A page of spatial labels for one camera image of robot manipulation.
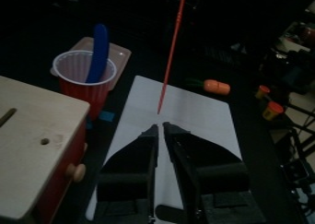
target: plastic cup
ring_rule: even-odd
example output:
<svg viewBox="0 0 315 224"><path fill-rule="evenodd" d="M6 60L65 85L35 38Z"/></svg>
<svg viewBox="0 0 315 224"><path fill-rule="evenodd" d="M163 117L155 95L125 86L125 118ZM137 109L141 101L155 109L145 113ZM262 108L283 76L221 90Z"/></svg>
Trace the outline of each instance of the plastic cup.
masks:
<svg viewBox="0 0 315 224"><path fill-rule="evenodd" d="M283 112L283 107L277 102L270 101L262 116L266 120L273 121L275 117Z"/></svg>
<svg viewBox="0 0 315 224"><path fill-rule="evenodd" d="M103 77L97 83L86 83L93 61L93 51L69 51L54 60L62 93L90 103L89 117L94 121L103 110L111 80L117 76L117 65L109 59Z"/></svg>
<svg viewBox="0 0 315 224"><path fill-rule="evenodd" d="M271 92L269 87L261 85L255 97L261 100Z"/></svg>

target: orange cap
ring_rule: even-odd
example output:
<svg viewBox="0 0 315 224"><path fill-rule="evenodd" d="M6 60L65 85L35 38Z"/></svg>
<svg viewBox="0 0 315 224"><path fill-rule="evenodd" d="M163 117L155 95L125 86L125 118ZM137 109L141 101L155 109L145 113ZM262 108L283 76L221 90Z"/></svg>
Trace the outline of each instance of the orange cap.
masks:
<svg viewBox="0 0 315 224"><path fill-rule="evenodd" d="M271 111L274 111L277 113L283 113L285 112L283 107L274 101L269 102L269 108L270 108Z"/></svg>
<svg viewBox="0 0 315 224"><path fill-rule="evenodd" d="M269 87L261 85L261 91L265 93L265 94L269 94L271 92L271 90L269 89Z"/></svg>

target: black wire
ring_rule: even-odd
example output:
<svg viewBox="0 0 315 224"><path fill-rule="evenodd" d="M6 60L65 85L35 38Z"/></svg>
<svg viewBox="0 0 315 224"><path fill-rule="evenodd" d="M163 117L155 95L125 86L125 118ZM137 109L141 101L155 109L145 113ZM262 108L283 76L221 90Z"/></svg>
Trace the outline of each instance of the black wire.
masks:
<svg viewBox="0 0 315 224"><path fill-rule="evenodd" d="M310 117L311 117L311 115L306 118L305 123L303 123L303 127L307 125L309 120L310 120Z"/></svg>

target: orange object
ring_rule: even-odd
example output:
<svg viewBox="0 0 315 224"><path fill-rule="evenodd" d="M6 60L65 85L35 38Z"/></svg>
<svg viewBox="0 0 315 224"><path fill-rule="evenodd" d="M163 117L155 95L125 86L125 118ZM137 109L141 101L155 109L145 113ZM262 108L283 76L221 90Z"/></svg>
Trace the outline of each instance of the orange object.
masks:
<svg viewBox="0 0 315 224"><path fill-rule="evenodd" d="M270 101L267 108L262 113L262 116L266 120L273 121L273 119L283 112L285 112L283 107L277 102Z"/></svg>
<svg viewBox="0 0 315 224"><path fill-rule="evenodd" d="M214 94L230 94L230 85L213 79L205 81L203 89Z"/></svg>
<svg viewBox="0 0 315 224"><path fill-rule="evenodd" d="M261 85L255 97L261 100L263 96L267 95L270 92L271 90L269 89L269 87Z"/></svg>

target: blue object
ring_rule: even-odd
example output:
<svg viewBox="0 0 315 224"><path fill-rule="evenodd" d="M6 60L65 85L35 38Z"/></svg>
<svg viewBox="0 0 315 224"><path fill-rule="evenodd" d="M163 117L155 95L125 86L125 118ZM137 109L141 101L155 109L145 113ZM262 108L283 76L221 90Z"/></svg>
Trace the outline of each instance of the blue object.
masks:
<svg viewBox="0 0 315 224"><path fill-rule="evenodd" d="M103 121L114 122L115 114L113 112L109 112L109 111L102 111L99 118Z"/></svg>
<svg viewBox="0 0 315 224"><path fill-rule="evenodd" d="M87 83L97 83L103 77L107 66L110 40L105 24L98 24L94 29L94 55L91 68L87 75Z"/></svg>

